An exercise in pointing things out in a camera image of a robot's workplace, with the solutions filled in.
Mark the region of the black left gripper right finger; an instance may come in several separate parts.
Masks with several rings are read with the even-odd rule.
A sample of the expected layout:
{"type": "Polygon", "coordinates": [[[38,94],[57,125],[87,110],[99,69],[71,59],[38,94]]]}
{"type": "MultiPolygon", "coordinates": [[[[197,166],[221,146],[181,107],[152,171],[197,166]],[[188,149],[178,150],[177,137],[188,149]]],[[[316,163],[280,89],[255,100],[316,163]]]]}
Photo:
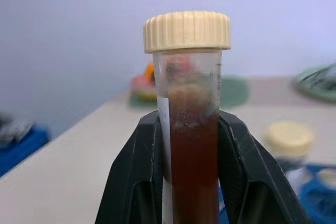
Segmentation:
{"type": "Polygon", "coordinates": [[[310,224],[272,155],[237,116],[219,113],[218,178],[229,224],[310,224]]]}

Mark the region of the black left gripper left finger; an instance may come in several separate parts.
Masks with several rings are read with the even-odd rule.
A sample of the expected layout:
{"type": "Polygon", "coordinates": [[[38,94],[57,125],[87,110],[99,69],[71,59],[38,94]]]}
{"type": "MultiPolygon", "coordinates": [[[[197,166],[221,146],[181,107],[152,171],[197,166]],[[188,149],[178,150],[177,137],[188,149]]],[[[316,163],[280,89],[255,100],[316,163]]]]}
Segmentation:
{"type": "Polygon", "coordinates": [[[94,224],[162,224],[162,190],[162,131],[153,111],[113,161],[94,224]]]}

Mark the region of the blue tube rack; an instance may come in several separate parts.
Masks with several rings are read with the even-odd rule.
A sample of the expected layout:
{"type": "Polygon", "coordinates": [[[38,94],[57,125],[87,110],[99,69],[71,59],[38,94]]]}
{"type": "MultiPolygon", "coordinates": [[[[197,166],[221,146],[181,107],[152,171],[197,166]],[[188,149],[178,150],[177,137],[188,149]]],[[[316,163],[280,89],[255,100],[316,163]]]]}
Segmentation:
{"type": "Polygon", "coordinates": [[[312,179],[292,192],[275,161],[264,163],[261,174],[251,180],[242,164],[218,163],[226,221],[220,224],[336,224],[336,189],[324,184],[322,170],[336,165],[309,164],[312,179]]]}

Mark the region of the green mat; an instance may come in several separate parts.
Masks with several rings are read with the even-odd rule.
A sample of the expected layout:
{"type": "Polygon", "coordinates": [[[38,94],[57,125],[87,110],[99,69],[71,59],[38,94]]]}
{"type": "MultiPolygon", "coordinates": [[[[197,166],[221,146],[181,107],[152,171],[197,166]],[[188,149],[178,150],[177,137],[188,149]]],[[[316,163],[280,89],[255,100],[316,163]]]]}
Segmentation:
{"type": "MultiPolygon", "coordinates": [[[[220,89],[220,106],[232,108],[241,106],[248,101],[249,84],[245,79],[237,77],[222,77],[220,89]]],[[[134,108],[155,108],[156,101],[138,99],[131,90],[129,106],[134,108]]]]}

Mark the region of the pink toy food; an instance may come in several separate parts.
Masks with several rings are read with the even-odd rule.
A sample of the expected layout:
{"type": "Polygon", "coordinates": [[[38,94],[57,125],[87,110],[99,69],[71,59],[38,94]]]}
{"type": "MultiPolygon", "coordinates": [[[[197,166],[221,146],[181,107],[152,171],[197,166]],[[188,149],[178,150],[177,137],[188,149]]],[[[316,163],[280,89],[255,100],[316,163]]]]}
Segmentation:
{"type": "Polygon", "coordinates": [[[138,99],[156,101],[154,62],[148,64],[143,73],[132,79],[131,90],[138,99]]]}

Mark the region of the green round plate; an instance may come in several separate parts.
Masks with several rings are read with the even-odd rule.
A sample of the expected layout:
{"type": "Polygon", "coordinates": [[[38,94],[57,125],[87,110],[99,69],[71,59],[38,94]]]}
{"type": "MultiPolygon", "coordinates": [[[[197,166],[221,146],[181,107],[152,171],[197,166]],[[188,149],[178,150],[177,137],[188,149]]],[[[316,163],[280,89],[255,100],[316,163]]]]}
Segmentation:
{"type": "Polygon", "coordinates": [[[336,62],[304,70],[295,77],[294,84],[303,95],[336,104],[336,62]]]}

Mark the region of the blue box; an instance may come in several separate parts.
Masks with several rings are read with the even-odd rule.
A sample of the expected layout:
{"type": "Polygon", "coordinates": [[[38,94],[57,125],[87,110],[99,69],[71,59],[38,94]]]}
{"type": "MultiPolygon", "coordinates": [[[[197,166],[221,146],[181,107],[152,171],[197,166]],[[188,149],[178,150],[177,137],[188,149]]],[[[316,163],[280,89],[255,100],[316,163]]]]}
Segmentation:
{"type": "Polygon", "coordinates": [[[45,127],[35,126],[20,142],[0,148],[0,177],[44,147],[49,141],[49,131],[45,127]]]}

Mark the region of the grey object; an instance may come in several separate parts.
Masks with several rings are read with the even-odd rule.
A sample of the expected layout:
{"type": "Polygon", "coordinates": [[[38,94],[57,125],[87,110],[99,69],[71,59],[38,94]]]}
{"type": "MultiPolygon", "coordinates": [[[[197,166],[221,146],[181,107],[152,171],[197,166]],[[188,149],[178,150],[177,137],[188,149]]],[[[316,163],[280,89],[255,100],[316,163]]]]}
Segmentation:
{"type": "Polygon", "coordinates": [[[0,114],[0,148],[20,142],[33,127],[32,121],[0,114]]]}

